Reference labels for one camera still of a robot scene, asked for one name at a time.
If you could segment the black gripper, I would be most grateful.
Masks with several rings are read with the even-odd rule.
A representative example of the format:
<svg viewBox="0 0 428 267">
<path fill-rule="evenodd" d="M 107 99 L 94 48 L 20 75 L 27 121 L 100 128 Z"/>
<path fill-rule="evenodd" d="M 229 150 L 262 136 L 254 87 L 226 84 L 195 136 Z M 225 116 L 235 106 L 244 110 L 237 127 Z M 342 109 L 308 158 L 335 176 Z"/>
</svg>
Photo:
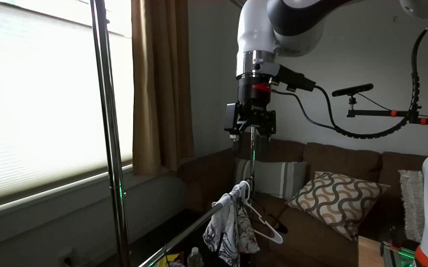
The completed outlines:
<svg viewBox="0 0 428 267">
<path fill-rule="evenodd" d="M 238 78 L 238 100 L 226 106 L 225 131 L 238 140 L 247 128 L 254 127 L 262 137 L 277 133 L 277 113 L 268 112 L 272 88 L 268 76 Z"/>
</svg>

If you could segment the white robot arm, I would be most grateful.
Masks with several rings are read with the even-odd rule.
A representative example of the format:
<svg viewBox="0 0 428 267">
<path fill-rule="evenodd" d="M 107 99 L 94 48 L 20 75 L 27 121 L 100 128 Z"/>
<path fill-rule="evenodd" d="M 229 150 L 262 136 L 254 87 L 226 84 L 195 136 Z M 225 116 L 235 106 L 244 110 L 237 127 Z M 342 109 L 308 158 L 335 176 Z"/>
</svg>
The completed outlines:
<svg viewBox="0 0 428 267">
<path fill-rule="evenodd" d="M 358 0 L 247 0 L 238 21 L 238 99 L 226 106 L 225 131 L 238 142 L 247 128 L 277 133 L 277 113 L 268 110 L 274 84 L 312 91 L 315 82 L 278 64 L 280 54 L 302 57 L 320 42 L 324 20 Z"/>
</svg>

